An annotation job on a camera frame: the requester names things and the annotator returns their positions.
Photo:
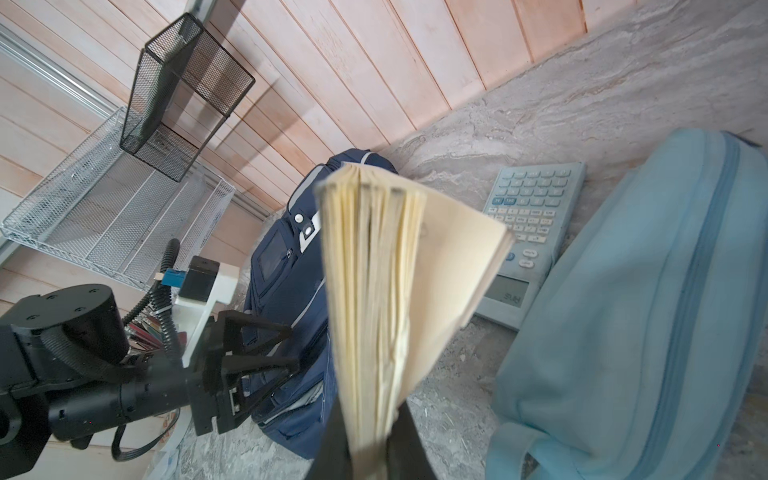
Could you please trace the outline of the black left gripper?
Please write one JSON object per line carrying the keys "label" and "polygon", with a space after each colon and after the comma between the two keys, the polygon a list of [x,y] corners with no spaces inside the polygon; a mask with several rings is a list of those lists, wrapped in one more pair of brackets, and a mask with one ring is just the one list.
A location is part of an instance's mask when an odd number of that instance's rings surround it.
{"label": "black left gripper", "polygon": [[236,429],[298,373],[297,358],[270,353],[292,333],[288,325],[236,310],[208,321],[186,379],[198,435]]}

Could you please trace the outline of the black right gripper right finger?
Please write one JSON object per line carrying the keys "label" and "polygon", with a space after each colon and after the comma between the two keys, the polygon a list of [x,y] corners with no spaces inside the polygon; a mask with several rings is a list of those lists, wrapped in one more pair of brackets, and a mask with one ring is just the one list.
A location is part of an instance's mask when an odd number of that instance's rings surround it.
{"label": "black right gripper right finger", "polygon": [[406,401],[387,439],[387,470],[389,480],[437,479]]}

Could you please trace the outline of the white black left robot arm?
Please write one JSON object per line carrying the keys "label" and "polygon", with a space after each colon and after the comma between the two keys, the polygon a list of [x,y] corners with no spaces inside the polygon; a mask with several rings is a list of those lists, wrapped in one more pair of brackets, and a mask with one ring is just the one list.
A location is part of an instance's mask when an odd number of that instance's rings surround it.
{"label": "white black left robot arm", "polygon": [[30,471],[50,438],[86,449],[114,431],[111,454],[124,462],[126,426],[157,414],[191,411],[195,431],[240,426],[298,373],[295,358],[271,350],[287,325],[226,310],[203,316],[201,339],[182,340],[171,288],[156,280],[143,297],[159,321],[162,347],[133,355],[112,290],[83,284],[17,302],[1,318],[1,475]]}

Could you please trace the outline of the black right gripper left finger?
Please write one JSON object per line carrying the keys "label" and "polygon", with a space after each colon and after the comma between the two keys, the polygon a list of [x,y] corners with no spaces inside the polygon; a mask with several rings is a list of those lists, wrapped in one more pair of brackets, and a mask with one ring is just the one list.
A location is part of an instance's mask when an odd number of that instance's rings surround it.
{"label": "black right gripper left finger", "polygon": [[353,472],[341,403],[336,399],[316,457],[305,480],[352,480]]}

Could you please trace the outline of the navy blue student backpack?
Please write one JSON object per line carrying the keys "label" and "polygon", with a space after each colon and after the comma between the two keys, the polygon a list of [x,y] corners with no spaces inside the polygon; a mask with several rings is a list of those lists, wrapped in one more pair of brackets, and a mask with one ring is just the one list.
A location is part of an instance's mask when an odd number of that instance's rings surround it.
{"label": "navy blue student backpack", "polygon": [[318,453],[337,395],[313,189],[346,163],[395,169],[381,155],[355,148],[316,165],[256,247],[244,303],[246,312],[292,330],[270,353],[298,359],[298,371],[251,418],[267,437],[304,459]]}

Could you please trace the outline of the navy blue notebook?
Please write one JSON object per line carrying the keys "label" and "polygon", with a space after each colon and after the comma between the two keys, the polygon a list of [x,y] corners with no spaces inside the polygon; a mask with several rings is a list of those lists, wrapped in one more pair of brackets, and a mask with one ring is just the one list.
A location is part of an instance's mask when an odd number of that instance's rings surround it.
{"label": "navy blue notebook", "polygon": [[499,220],[375,166],[347,164],[315,195],[352,475],[384,479],[400,407],[472,317],[514,235]]}

